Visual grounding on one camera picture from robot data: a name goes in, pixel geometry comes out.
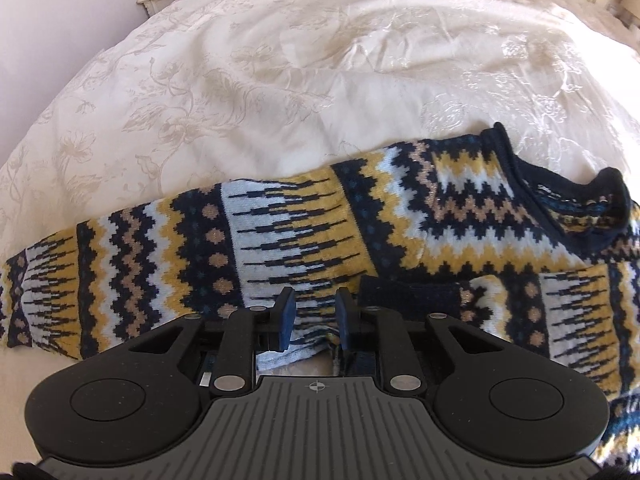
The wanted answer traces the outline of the navy yellow patterned knit sweater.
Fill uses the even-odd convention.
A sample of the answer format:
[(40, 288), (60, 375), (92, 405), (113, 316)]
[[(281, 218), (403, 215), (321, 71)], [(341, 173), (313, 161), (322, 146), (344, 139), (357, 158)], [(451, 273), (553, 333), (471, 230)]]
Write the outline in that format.
[(398, 142), (300, 176), (234, 180), (56, 232), (1, 267), (1, 342), (87, 359), (180, 315), (296, 292), (287, 361), (334, 347), (334, 295), (443, 310), (608, 397), (594, 458), (639, 467), (639, 207), (620, 172), (579, 184), (502, 125)]

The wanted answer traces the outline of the cream floral bedspread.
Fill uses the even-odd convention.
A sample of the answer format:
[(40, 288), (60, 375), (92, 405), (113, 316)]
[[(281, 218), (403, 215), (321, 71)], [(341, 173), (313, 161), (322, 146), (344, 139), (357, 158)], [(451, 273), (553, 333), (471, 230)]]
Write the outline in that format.
[(639, 187), (639, 52), (586, 0), (177, 0), (97, 54), (1, 170), (1, 253), (235, 178), (477, 133)]

